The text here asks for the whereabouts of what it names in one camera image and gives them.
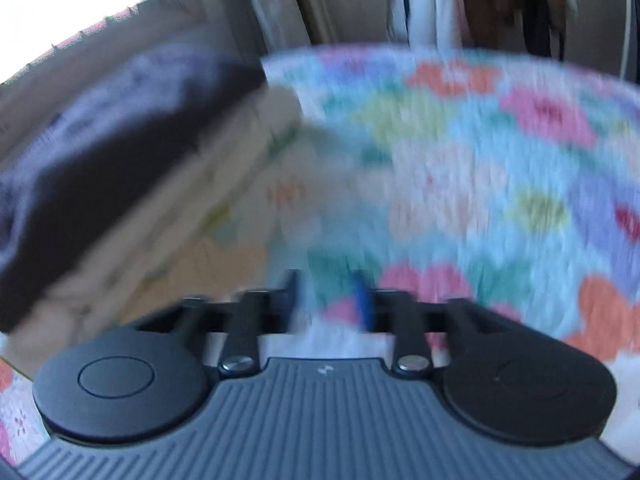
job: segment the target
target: floral tablecloth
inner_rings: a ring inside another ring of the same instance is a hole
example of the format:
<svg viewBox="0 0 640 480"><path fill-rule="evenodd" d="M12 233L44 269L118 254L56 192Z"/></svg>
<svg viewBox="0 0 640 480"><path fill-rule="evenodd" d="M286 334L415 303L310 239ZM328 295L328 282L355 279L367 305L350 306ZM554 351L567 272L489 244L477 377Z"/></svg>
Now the floral tablecloth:
<svg viewBox="0 0 640 480"><path fill-rule="evenodd" d="M303 306L347 322L357 269L422 301L473 297L606 362L619 391L605 440L640 462L635 87L529 57L386 46L265 68L297 91L306 123L130 317L185 292L275 286L287 269L303 271Z"/></svg>

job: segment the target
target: ribbed plastic surface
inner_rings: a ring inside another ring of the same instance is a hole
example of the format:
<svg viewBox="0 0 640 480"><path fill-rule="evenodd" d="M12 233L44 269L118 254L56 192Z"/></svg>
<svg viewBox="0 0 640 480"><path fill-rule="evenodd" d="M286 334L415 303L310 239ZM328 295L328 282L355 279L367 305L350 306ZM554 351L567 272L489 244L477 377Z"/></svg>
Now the ribbed plastic surface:
<svg viewBox="0 0 640 480"><path fill-rule="evenodd" d="M598 440L527 449L475 434L426 383L373 359L271 359L225 381L178 430L144 444L52 440L29 480L622 480L631 467Z"/></svg>

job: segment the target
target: silver screw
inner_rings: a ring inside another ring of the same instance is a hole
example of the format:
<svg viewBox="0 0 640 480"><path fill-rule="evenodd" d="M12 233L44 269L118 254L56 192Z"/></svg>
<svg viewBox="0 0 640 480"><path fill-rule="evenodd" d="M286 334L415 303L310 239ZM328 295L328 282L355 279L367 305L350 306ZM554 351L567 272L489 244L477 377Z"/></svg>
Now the silver screw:
<svg viewBox="0 0 640 480"><path fill-rule="evenodd" d="M254 365L254 360L248 355L233 355L222 363L222 367L229 372L244 372Z"/></svg>
<svg viewBox="0 0 640 480"><path fill-rule="evenodd" d="M405 372L421 372L426 370L431 362L421 355L404 355L398 359L398 367Z"/></svg>

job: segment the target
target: circular cap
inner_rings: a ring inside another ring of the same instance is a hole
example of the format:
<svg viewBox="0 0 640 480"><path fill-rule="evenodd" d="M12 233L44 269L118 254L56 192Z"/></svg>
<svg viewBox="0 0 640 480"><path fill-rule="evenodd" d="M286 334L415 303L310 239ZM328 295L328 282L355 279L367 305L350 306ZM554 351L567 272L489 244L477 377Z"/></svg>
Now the circular cap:
<svg viewBox="0 0 640 480"><path fill-rule="evenodd" d="M409 354L398 359L398 367L405 372L421 372L426 370L431 362L424 356Z"/></svg>
<svg viewBox="0 0 640 480"><path fill-rule="evenodd" d="M126 327L51 358L33 383L46 425L91 444L131 443L174 428L208 393L204 367L178 338Z"/></svg>
<svg viewBox="0 0 640 480"><path fill-rule="evenodd" d="M248 355L234 355L222 363L222 367L229 372L244 372L253 366L254 360Z"/></svg>
<svg viewBox="0 0 640 480"><path fill-rule="evenodd" d="M613 377L596 359L523 332L482 336L447 367L443 387L471 426L526 446L597 434L616 400Z"/></svg>

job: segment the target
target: ironing board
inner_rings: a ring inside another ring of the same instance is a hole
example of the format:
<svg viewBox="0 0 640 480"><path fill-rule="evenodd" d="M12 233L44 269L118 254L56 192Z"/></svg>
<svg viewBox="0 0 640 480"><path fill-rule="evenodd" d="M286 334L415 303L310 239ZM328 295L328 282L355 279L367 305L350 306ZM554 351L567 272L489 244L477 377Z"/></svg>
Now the ironing board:
<svg viewBox="0 0 640 480"><path fill-rule="evenodd" d="M347 46L264 65L296 90L305 124L149 276L122 321L301 269L301 307L326 329L304 353L324 358L344 334L331 323L361 322L354 270L421 301L473 298L606 363L618 402L603 440L640 462L640 93L482 51ZM429 339L446 360L446 341ZM350 341L349 356L388 348ZM44 434L18 422L18 410L36 420L28 387L3 384L0 450L19 462Z"/></svg>

